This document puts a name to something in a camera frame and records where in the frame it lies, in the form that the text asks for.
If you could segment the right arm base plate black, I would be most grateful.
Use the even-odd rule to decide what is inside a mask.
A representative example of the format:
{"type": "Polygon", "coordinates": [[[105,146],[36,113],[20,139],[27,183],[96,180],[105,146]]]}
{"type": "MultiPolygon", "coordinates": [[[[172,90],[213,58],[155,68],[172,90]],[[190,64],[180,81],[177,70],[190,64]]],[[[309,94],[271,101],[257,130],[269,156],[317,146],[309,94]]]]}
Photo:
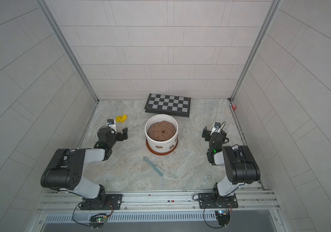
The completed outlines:
{"type": "Polygon", "coordinates": [[[197,193],[193,195],[193,200],[198,201],[200,209],[235,209],[238,208],[236,195],[214,196],[212,193],[197,193]]]}

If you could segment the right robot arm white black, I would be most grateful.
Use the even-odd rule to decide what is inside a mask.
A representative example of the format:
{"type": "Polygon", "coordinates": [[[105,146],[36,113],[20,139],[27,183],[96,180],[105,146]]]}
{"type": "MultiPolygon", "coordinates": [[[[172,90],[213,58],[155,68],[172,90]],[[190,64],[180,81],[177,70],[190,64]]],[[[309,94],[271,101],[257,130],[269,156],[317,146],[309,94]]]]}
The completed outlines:
{"type": "Polygon", "coordinates": [[[201,209],[238,208],[235,192],[245,184],[260,180],[259,167],[248,146],[227,146],[226,133],[215,126],[212,130],[203,129],[202,138],[209,143],[207,159],[211,165],[224,166],[224,178],[215,183],[211,193],[198,195],[201,209]]]}

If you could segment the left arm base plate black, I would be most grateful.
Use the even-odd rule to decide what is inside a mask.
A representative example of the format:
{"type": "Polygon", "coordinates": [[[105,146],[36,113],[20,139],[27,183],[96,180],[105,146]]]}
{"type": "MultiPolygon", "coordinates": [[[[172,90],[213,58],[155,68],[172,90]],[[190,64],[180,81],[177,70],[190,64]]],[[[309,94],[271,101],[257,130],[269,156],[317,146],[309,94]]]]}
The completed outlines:
{"type": "Polygon", "coordinates": [[[119,210],[123,201],[122,194],[107,194],[105,198],[99,195],[95,199],[84,200],[79,204],[80,210],[119,210]]]}

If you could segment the white ceramic pot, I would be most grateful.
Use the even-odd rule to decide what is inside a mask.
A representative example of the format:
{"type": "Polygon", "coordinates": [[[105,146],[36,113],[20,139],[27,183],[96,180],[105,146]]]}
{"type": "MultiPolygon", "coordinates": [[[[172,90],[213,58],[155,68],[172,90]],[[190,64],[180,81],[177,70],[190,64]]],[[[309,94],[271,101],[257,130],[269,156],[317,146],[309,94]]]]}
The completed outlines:
{"type": "Polygon", "coordinates": [[[145,125],[146,145],[153,154],[170,154],[178,144],[179,126],[175,118],[160,114],[151,117],[145,125]]]}

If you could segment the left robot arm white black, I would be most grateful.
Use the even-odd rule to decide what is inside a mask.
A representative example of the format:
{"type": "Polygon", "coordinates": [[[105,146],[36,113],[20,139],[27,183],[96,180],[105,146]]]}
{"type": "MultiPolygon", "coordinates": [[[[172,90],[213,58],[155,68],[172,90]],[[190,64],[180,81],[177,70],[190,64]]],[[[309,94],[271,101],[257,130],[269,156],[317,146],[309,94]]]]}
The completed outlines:
{"type": "Polygon", "coordinates": [[[41,176],[41,186],[54,191],[68,191],[82,197],[80,210],[119,210],[122,194],[109,194],[103,185],[95,184],[83,176],[86,163],[108,160],[118,141],[128,139],[128,129],[122,132],[103,126],[98,132],[94,148],[57,149],[41,176]]]}

